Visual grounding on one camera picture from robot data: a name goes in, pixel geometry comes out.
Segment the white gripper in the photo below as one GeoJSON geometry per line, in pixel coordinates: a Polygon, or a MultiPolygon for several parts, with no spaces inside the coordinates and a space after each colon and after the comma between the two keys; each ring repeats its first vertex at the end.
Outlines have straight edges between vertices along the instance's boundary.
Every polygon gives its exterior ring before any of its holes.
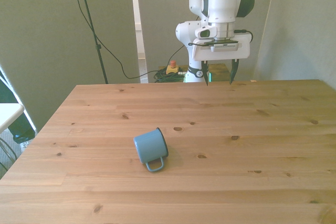
{"type": "Polygon", "coordinates": [[[232,69],[229,83],[232,84],[239,66],[239,59],[248,58],[250,55],[250,34],[236,35],[231,41],[214,41],[210,39],[198,39],[193,41],[192,58],[202,61],[202,72],[206,85],[208,85],[209,60],[232,59],[232,69]]]}

